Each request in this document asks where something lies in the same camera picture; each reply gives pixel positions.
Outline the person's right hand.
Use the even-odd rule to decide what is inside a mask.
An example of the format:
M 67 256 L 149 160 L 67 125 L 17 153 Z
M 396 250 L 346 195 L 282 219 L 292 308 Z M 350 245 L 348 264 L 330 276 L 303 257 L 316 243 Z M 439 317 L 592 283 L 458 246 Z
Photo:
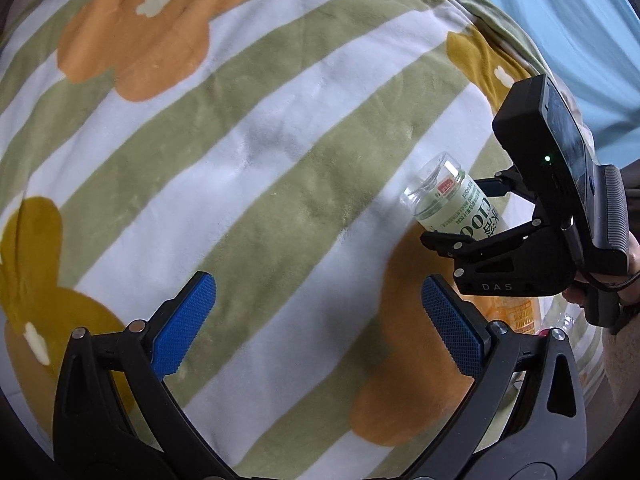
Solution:
M 639 242 L 628 233 L 627 270 L 624 274 L 578 272 L 562 291 L 570 304 L 585 311 L 587 322 L 617 335 L 639 315 Z

